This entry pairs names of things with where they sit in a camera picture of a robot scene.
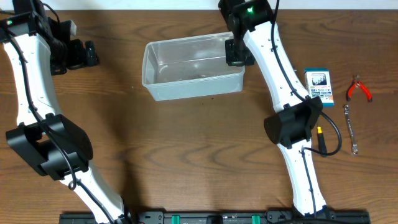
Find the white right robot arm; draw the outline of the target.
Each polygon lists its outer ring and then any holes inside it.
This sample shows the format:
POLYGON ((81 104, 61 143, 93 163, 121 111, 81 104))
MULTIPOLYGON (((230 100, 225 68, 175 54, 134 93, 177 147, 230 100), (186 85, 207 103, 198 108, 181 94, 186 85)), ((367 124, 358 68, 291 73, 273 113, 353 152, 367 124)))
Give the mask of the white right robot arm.
POLYGON ((311 130, 323 116, 319 97, 312 98, 298 80, 279 41, 277 10, 267 1, 218 3, 232 39, 223 41, 225 64, 244 67, 257 63, 270 91, 275 114, 264 120, 268 138, 281 150, 294 193, 294 209, 317 219, 326 202, 317 184, 311 153, 311 130))

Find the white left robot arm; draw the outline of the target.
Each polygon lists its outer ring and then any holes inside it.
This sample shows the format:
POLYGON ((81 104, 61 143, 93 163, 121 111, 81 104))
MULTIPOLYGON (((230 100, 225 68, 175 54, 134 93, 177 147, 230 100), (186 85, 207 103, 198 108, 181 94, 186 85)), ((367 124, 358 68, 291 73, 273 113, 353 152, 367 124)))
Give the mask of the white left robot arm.
POLYGON ((76 38, 73 21, 49 17, 41 1, 14 1, 1 21, 1 43, 12 65, 17 90, 17 126, 6 140, 33 170, 66 185, 91 210, 94 223, 132 223, 123 198, 102 178, 93 162, 88 135, 66 118, 53 77, 97 66, 92 41, 76 38))

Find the clear plastic container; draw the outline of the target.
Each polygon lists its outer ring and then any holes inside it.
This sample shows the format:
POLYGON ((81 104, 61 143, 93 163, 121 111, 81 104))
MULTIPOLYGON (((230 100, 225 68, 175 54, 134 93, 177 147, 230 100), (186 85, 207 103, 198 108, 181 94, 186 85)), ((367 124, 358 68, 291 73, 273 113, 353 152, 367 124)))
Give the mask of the clear plastic container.
POLYGON ((149 42, 142 85, 155 101, 234 93, 243 90, 244 67, 226 63, 231 32, 149 42))

